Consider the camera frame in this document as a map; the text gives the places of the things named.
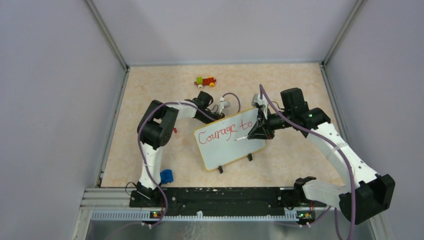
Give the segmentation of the red white marker pen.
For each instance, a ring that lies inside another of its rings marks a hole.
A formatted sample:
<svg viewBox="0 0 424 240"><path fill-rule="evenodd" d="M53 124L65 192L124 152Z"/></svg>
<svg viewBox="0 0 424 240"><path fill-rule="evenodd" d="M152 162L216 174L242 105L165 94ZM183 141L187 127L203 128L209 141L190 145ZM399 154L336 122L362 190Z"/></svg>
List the red white marker pen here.
<svg viewBox="0 0 424 240"><path fill-rule="evenodd" d="M246 136L239 137L239 138L235 139L234 141L240 141L240 140L244 140L244 139L248 139L248 136L246 135Z"/></svg>

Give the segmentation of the white whiteboard yellow edge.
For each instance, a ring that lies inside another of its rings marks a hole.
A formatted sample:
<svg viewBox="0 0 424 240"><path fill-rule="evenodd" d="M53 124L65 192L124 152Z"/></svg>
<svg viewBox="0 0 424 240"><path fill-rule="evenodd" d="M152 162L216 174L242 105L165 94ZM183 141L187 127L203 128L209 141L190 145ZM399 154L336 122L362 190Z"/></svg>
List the white whiteboard yellow edge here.
<svg viewBox="0 0 424 240"><path fill-rule="evenodd" d="M218 169L264 149L263 139L235 139L247 136L257 120L258 109L252 107L222 118L193 132L205 169Z"/></svg>

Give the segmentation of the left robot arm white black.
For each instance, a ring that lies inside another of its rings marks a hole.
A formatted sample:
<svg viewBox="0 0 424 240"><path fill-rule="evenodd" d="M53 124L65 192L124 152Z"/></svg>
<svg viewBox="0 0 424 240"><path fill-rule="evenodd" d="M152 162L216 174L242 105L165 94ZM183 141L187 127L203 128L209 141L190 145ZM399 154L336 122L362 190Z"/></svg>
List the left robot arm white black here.
<svg viewBox="0 0 424 240"><path fill-rule="evenodd" d="M201 91L193 99L163 103L153 100L137 126L137 138L142 154L142 172L136 184L141 200L149 207L160 202L160 168L164 146L170 141L176 122L181 119L196 119L204 124L213 123L225 117L222 108L229 106L221 103L217 110L209 109L213 97Z"/></svg>

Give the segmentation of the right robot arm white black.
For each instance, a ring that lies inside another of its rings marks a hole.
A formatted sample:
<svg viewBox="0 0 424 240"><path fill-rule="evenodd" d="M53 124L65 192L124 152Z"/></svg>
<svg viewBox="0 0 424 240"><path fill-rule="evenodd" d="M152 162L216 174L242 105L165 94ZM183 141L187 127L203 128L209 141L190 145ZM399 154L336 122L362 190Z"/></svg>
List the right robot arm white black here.
<svg viewBox="0 0 424 240"><path fill-rule="evenodd" d="M341 211L355 225L389 209L396 182L368 166L340 136L328 115L320 108L310 109L300 88L280 93L283 109L272 106L264 89L252 98L258 109L248 140L272 140L277 130L293 128L313 143L344 182L338 186L316 179L298 178L293 200L299 206L321 202Z"/></svg>

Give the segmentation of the red green brick toy car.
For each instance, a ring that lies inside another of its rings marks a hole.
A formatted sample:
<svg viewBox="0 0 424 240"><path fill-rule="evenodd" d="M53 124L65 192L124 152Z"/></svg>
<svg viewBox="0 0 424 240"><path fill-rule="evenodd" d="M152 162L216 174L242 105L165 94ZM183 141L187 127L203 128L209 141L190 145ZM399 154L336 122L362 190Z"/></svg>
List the red green brick toy car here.
<svg viewBox="0 0 424 240"><path fill-rule="evenodd" d="M216 86L216 78L210 76L207 78L203 78L201 76L197 77L193 84L197 86L198 89L202 89L204 86L209 86L210 88L214 88Z"/></svg>

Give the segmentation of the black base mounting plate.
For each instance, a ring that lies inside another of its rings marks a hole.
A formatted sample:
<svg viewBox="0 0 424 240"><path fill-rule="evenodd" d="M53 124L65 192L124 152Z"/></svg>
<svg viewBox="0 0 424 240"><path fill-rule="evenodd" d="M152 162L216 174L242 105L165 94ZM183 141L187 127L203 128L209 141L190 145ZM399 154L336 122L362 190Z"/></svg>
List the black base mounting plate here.
<svg viewBox="0 0 424 240"><path fill-rule="evenodd" d="M302 198L292 187L168 187L152 199L133 190L129 200L131 208L164 210L167 217L199 211L206 217L273 217L324 206Z"/></svg>

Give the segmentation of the blue toy car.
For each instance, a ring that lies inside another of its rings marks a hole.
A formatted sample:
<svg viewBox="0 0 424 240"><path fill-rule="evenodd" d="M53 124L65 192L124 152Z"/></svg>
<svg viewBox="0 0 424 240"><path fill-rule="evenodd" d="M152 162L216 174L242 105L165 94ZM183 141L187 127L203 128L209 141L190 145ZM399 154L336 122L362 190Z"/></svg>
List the blue toy car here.
<svg viewBox="0 0 424 240"><path fill-rule="evenodd" d="M160 184L170 184L174 181L173 171L171 169L164 169L160 172Z"/></svg>

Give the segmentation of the aluminium frame rail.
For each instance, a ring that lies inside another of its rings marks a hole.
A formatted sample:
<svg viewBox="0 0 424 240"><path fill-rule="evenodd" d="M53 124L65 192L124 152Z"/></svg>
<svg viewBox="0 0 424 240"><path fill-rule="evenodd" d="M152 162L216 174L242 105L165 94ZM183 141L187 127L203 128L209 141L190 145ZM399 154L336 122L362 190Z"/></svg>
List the aluminium frame rail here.
<svg viewBox="0 0 424 240"><path fill-rule="evenodd" d="M133 187L88 188L74 240L390 240L381 215L351 229L323 200L298 187L164 187L145 197Z"/></svg>

